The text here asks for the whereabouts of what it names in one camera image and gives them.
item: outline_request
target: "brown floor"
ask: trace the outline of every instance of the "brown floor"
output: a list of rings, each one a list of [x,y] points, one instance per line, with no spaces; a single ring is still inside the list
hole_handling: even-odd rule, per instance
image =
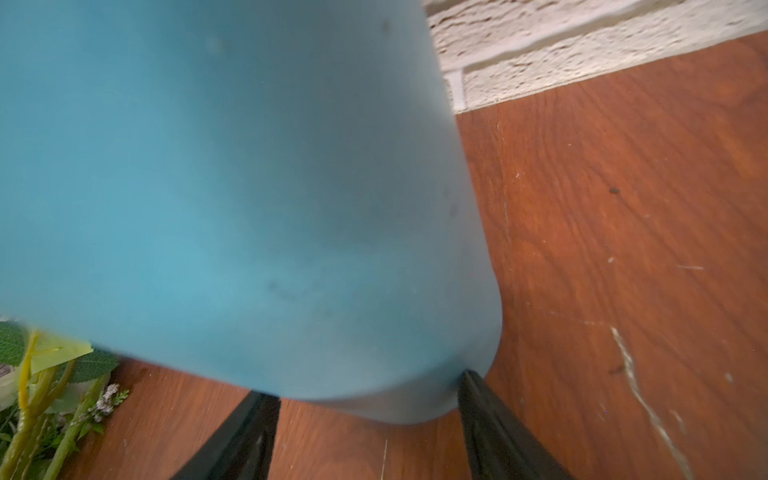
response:
[[[577,478],[767,477],[768,33],[458,124],[505,307],[496,392]],[[165,480],[244,395],[121,376],[132,397],[65,478]],[[468,477],[456,412],[283,404],[273,480]]]

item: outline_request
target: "green stem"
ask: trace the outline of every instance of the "green stem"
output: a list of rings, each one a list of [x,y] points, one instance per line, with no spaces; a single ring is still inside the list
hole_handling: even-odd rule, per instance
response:
[[[109,373],[105,373],[103,376],[94,380],[88,388],[88,391],[83,395],[82,400],[78,404],[78,408],[74,411],[72,421],[70,422],[69,427],[67,427],[67,432],[64,434],[64,438],[61,440],[58,448],[56,448],[56,453],[53,456],[53,460],[51,460],[51,464],[48,466],[48,470],[45,471],[43,480],[55,480],[58,476],[61,467],[64,465],[64,460],[72,451],[75,442],[78,440],[80,428],[82,428],[87,420],[85,416],[88,414],[88,409],[96,402],[96,400],[98,400],[101,395],[101,390],[104,389],[107,382],[109,382]]]
[[[56,378],[57,369],[57,366],[52,366],[38,372],[38,381],[35,383],[35,393],[29,400],[28,406],[29,415],[31,417],[37,418],[50,406],[50,404],[45,406],[45,400],[48,398],[48,391],[51,389],[51,385]]]
[[[27,383],[32,368],[32,354],[35,352],[35,344],[38,342],[40,334],[37,330],[32,330],[27,342],[27,351],[22,360],[22,370],[18,375],[18,407],[26,410],[29,407],[29,393],[27,392]]]
[[[27,446],[27,441],[32,434],[35,423],[35,419],[29,416],[28,409],[23,409],[18,413],[18,428],[16,435],[13,435],[11,445],[8,446],[8,450],[3,455],[2,464],[0,465],[0,480],[11,480],[18,460]]]
[[[35,427],[32,429],[27,445],[24,447],[24,453],[22,453],[21,459],[16,465],[16,472],[13,474],[13,480],[25,480],[29,473],[29,466],[32,464],[32,459],[37,455],[38,448],[40,447],[40,440],[42,439],[45,430],[48,427],[48,421],[51,418],[50,415],[44,415],[41,419],[35,423]]]
[[[56,386],[50,388],[50,391],[45,393],[37,405],[33,405],[36,412],[43,413],[45,410],[48,410],[48,407],[51,406],[54,400],[64,393],[64,389],[67,387],[69,379],[72,378],[72,374],[74,373],[74,365],[75,360],[67,362],[67,366],[64,368],[64,373],[61,374],[61,378],[56,383]],[[55,377],[56,372],[58,371],[58,366],[52,366],[50,370],[51,374]]]

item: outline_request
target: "dark spot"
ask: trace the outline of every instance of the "dark spot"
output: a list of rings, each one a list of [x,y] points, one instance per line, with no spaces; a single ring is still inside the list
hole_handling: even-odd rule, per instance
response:
[[[269,290],[274,296],[287,302],[293,302],[296,299],[296,295],[290,291],[284,289],[277,281],[272,280],[266,285],[266,289]]]
[[[627,366],[624,364],[619,365],[615,369],[608,370],[608,373],[611,375],[618,375],[619,373],[624,373],[624,370],[627,369]]]

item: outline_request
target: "green leaf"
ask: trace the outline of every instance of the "green leaf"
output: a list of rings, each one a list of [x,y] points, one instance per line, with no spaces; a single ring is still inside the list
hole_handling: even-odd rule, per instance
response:
[[[32,355],[32,373],[56,366],[93,352],[91,344],[55,333],[40,332]]]
[[[112,397],[112,405],[119,406],[125,399],[128,398],[128,394],[131,393],[129,389],[125,389],[122,392],[118,392],[117,395]]]
[[[93,428],[93,424],[92,423],[90,423],[90,422],[84,423],[83,426],[80,427],[80,433],[78,433],[78,440],[82,439],[83,437],[85,437],[88,434],[88,432],[91,431],[92,428]]]
[[[109,352],[96,349],[78,358],[74,365],[71,383],[88,382],[109,373],[118,366],[118,358]]]
[[[19,366],[24,359],[24,327],[19,322],[0,322],[0,363]]]

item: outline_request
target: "blue bottle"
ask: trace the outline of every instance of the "blue bottle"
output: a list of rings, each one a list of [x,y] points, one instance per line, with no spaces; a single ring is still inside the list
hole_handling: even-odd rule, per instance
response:
[[[0,313],[372,419],[498,346],[413,0],[6,0],[0,226]]]

